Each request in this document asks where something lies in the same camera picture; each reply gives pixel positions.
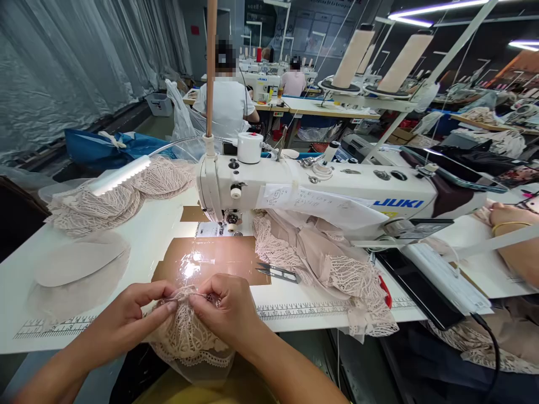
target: juki logo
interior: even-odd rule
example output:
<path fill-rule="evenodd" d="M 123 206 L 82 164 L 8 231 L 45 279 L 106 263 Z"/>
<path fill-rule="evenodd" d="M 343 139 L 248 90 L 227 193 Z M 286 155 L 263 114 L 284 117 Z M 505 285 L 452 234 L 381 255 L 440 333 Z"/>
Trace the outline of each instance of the juki logo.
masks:
<path fill-rule="evenodd" d="M 384 202 L 376 201 L 374 205 L 378 206 L 392 206 L 394 208 L 419 208 L 424 201 L 420 200 L 411 200 L 411 199 L 400 199 L 397 202 L 397 199 L 387 198 Z"/>

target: hand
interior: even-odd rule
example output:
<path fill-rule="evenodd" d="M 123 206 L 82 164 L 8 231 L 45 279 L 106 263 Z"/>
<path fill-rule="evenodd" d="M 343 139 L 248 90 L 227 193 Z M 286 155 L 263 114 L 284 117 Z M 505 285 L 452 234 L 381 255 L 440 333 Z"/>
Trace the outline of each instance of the hand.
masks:
<path fill-rule="evenodd" d="M 494 203 L 491 209 L 492 212 L 490 214 L 490 222 L 493 226 L 500 223 L 508 222 L 539 224 L 539 215 L 530 212 L 529 210 L 520 209 L 515 206 L 504 205 L 499 202 Z"/>
<path fill-rule="evenodd" d="M 215 307 L 202 296 L 189 296 L 195 314 L 215 335 L 245 356 L 259 348 L 260 338 L 270 329 L 258 317 L 249 283 L 227 274 L 216 274 L 199 288 L 202 295 L 215 293 L 221 298 Z"/>
<path fill-rule="evenodd" d="M 158 307 L 144 318 L 140 309 L 152 300 L 170 297 L 175 290 L 167 281 L 129 285 L 67 349 L 87 371 L 104 365 L 133 349 L 176 311 L 175 301 Z"/>

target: bin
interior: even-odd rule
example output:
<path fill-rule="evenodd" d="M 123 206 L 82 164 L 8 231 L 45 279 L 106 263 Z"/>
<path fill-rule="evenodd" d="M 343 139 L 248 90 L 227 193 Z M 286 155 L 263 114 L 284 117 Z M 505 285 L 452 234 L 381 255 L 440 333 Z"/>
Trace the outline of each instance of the bin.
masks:
<path fill-rule="evenodd" d="M 154 116 L 170 116 L 172 114 L 172 102 L 166 94 L 152 93 L 146 96 L 146 102 Z"/>

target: wooden pole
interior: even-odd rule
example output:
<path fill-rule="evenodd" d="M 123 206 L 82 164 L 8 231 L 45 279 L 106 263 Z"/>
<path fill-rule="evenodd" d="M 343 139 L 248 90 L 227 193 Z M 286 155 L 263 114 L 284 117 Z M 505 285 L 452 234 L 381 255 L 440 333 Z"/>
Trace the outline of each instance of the wooden pole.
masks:
<path fill-rule="evenodd" d="M 208 0 L 208 66 L 206 81 L 206 137 L 212 136 L 213 80 L 215 78 L 215 34 L 217 31 L 217 0 Z"/>

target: black cable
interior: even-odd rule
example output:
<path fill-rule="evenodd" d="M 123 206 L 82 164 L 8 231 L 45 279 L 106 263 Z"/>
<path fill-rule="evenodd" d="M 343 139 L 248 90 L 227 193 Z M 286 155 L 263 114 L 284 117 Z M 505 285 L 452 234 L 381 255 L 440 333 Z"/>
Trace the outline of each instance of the black cable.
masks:
<path fill-rule="evenodd" d="M 472 318 L 479 324 L 481 327 L 485 329 L 485 331 L 490 335 L 490 338 L 492 339 L 492 345 L 494 346 L 494 355 L 496 357 L 496 368 L 494 369 L 494 376 L 492 377 L 492 381 L 490 382 L 490 386 L 488 387 L 487 394 L 485 395 L 485 398 L 483 399 L 483 404 L 490 403 L 492 399 L 492 393 L 494 392 L 494 386 L 496 385 L 496 382 L 498 380 L 498 376 L 500 375 L 500 346 L 498 345 L 498 341 L 496 340 L 496 337 L 494 336 L 494 333 L 488 326 L 487 322 L 477 313 L 472 313 Z"/>

